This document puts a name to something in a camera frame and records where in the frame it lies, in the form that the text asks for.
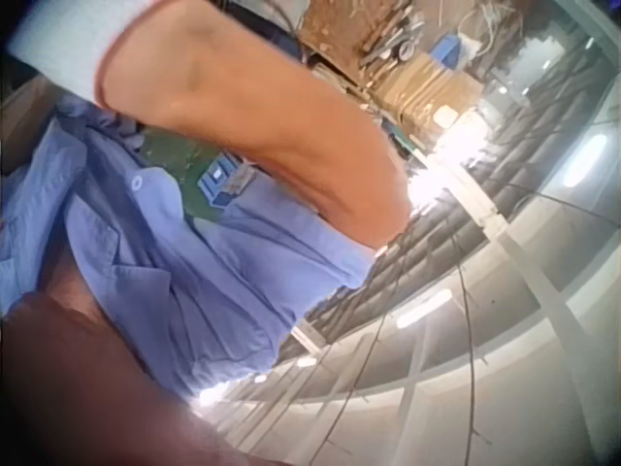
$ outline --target wire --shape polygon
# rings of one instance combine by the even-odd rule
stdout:
[[[448,212],[446,212],[446,225],[450,227],[448,222]],[[474,429],[474,408],[475,408],[475,373],[474,373],[474,339],[473,339],[473,322],[470,316],[470,305],[468,303],[468,291],[466,290],[466,282],[464,280],[464,273],[462,271],[462,259],[461,254],[464,252],[461,247],[457,245],[455,241],[455,229],[451,228],[452,234],[450,235],[453,249],[457,254],[456,267],[459,274],[459,282],[462,288],[462,298],[464,300],[464,315],[466,316],[466,324],[468,326],[468,349],[470,353],[470,417],[468,422],[468,441],[466,443],[466,456],[464,458],[464,466],[470,465],[470,457],[473,448],[473,435],[476,434]]]
[[[400,270],[400,273],[399,273],[399,277],[397,278],[397,284],[399,284],[399,279],[404,274],[404,269],[405,269],[405,261],[401,265],[401,270]],[[396,291],[397,291],[397,286],[395,286],[393,288],[392,293],[391,293],[391,297],[395,294]],[[367,364],[369,364],[369,360],[371,359],[371,354],[373,353],[373,349],[376,346],[376,343],[379,341],[379,334],[381,333],[381,329],[383,328],[384,323],[386,322],[386,318],[388,317],[389,314],[390,314],[389,312],[386,312],[386,313],[384,313],[383,317],[381,318],[381,322],[379,323],[379,328],[377,329],[376,336],[374,338],[373,344],[371,346],[371,349],[369,349],[369,353],[367,354],[367,357],[365,358],[365,361],[363,362],[362,367],[360,368],[360,372],[358,373],[358,377],[356,377],[356,380],[354,381],[353,385],[351,386],[351,390],[349,391],[349,393],[347,393],[347,397],[345,398],[345,401],[344,401],[343,405],[341,406],[341,410],[339,411],[339,413],[337,414],[337,417],[332,422],[332,425],[330,426],[330,429],[328,429],[328,432],[326,433],[325,437],[323,438],[323,441],[321,442],[319,448],[317,449],[317,451],[312,456],[312,459],[310,460],[310,465],[312,465],[313,461],[319,455],[319,453],[323,449],[323,446],[326,444],[326,442],[330,441],[330,436],[332,435],[332,432],[334,431],[335,427],[339,423],[339,420],[341,419],[341,416],[343,415],[343,413],[345,411],[345,408],[347,407],[347,404],[349,403],[349,400],[351,399],[351,395],[354,393],[354,391],[356,391],[356,387],[358,386],[358,383],[360,382],[360,379],[361,379],[362,375],[365,372]]]
[[[499,26],[503,19],[505,19],[505,15],[515,13],[516,10],[508,5],[494,3],[491,0],[480,3],[472,8],[469,12],[467,12],[466,15],[462,17],[462,20],[459,21],[459,25],[457,26],[458,35],[466,35],[462,32],[464,23],[467,19],[470,19],[470,17],[472,17],[477,12],[481,12],[483,19],[485,20],[485,24],[487,25],[487,30],[489,33],[489,39],[485,48],[483,50],[479,50],[474,58],[477,58],[478,56],[481,56],[492,49],[492,47],[494,46],[494,42],[496,41],[496,34],[498,34]]]

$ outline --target forearm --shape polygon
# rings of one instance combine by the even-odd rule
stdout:
[[[3,389],[61,464],[276,464],[227,445],[141,370],[111,327],[43,294],[3,327]]]
[[[360,243],[403,227],[403,170],[353,103],[206,2],[164,9],[114,53],[109,106],[253,159]]]

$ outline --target blue shirt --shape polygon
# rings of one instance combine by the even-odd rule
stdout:
[[[218,223],[183,214],[131,121],[68,95],[29,167],[3,179],[0,309],[35,290],[61,219],[76,263],[150,374],[183,398],[268,370],[279,343],[373,253],[257,173]]]

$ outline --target fluorescent light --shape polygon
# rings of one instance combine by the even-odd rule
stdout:
[[[298,359],[298,367],[310,367],[314,366],[317,363],[317,360],[314,357],[301,357]]]
[[[380,257],[381,255],[383,255],[387,251],[388,251],[388,247],[387,246],[382,246],[381,248],[379,248],[377,250],[376,257]]]
[[[458,117],[459,113],[455,109],[452,109],[447,105],[442,105],[434,113],[434,122],[440,128],[448,129],[455,121],[457,121]]]
[[[229,383],[219,383],[212,388],[207,388],[201,391],[201,394],[198,397],[198,402],[202,407],[206,407],[217,403],[222,399],[226,389],[229,387]]]
[[[600,158],[600,155],[602,155],[606,140],[607,137],[605,135],[597,134],[579,149],[578,154],[573,157],[570,168],[563,178],[563,185],[565,187],[575,187],[584,180],[593,168],[593,165],[595,165],[595,162]]]
[[[443,289],[432,298],[399,317],[397,319],[397,327],[406,328],[407,326],[412,325],[451,299],[453,299],[453,293],[450,289]]]

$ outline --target shirt button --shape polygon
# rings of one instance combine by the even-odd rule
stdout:
[[[132,191],[137,191],[142,187],[142,185],[143,177],[141,177],[140,175],[137,175],[132,179]]]

